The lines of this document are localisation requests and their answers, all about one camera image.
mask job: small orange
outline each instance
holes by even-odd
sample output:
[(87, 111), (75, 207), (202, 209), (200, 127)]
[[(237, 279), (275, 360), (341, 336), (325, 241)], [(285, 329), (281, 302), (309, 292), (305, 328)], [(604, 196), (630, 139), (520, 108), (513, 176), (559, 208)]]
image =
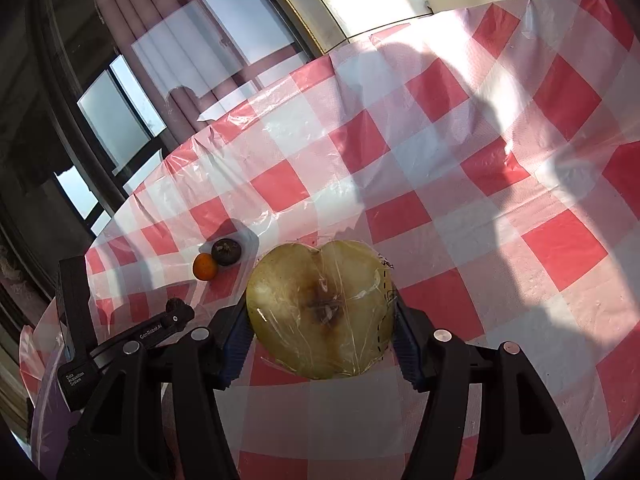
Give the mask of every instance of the small orange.
[(202, 282), (213, 280), (218, 273), (218, 264), (211, 254), (200, 253), (193, 261), (193, 275)]

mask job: pink curtain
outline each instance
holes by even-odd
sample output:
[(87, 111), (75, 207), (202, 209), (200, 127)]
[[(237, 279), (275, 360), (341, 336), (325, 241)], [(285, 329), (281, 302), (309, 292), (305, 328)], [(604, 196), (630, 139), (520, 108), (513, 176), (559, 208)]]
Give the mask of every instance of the pink curtain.
[[(228, 79), (241, 66), (241, 58), (234, 60), (238, 53), (221, 40), (223, 31), (216, 28), (216, 20), (210, 19), (203, 1), (95, 3), (118, 49), (176, 141), (182, 143), (202, 129), (206, 123), (198, 121), (198, 116), (222, 97), (216, 95), (215, 82), (225, 69)], [(225, 82), (226, 90), (230, 82), (233, 79)]]

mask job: silver screw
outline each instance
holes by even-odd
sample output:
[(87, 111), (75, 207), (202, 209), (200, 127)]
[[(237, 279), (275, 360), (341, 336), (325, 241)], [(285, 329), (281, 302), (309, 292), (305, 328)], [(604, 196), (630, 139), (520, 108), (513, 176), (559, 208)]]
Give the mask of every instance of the silver screw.
[(433, 333), (433, 336), (438, 341), (441, 341), (443, 343), (446, 343), (447, 341), (451, 341), (451, 332), (449, 332), (449, 330), (444, 330), (442, 328), (436, 330)]
[(191, 332), (191, 339), (193, 339), (194, 341), (203, 341), (207, 337), (209, 337), (209, 330), (207, 330), (203, 326)]
[(507, 354), (516, 355), (520, 352), (520, 346), (513, 341), (507, 341), (504, 345), (502, 345), (502, 347), (504, 348), (504, 351), (507, 352)]
[(135, 354), (138, 350), (140, 350), (140, 343), (137, 341), (127, 341), (122, 345), (122, 351), (126, 355)]

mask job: plastic tablecloth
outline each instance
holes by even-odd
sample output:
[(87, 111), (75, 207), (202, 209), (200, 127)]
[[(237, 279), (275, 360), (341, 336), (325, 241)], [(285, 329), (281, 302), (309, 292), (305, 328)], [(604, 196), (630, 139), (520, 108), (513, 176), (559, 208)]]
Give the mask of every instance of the plastic tablecloth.
[[(278, 243), (362, 240), (437, 327), (520, 344), (594, 478), (640, 411), (638, 95), (640, 44), (612, 0), (509, 0), (338, 48), (197, 133), (116, 213), (86, 254), (98, 338), (171, 296), (207, 322)], [(223, 235), (242, 260), (196, 282)], [(34, 396), (53, 311), (22, 334)], [(426, 402), (390, 351), (307, 381), (256, 343), (216, 396), (243, 480), (400, 478)], [(479, 407), (473, 385), (459, 478)]]

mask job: plastic-wrapped fruit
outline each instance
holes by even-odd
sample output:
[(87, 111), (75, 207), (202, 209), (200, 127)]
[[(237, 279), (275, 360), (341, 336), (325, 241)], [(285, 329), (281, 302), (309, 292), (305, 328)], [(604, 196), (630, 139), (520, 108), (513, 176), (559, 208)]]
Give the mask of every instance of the plastic-wrapped fruit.
[(246, 304), (275, 359), (311, 379), (354, 376), (382, 357), (394, 325), (389, 268), (369, 246), (283, 244), (253, 270)]
[(193, 275), (202, 282), (213, 280), (218, 273), (218, 264), (210, 254), (200, 253), (193, 261)]
[(221, 238), (213, 244), (211, 256), (219, 265), (233, 265), (242, 256), (242, 247), (231, 238)]

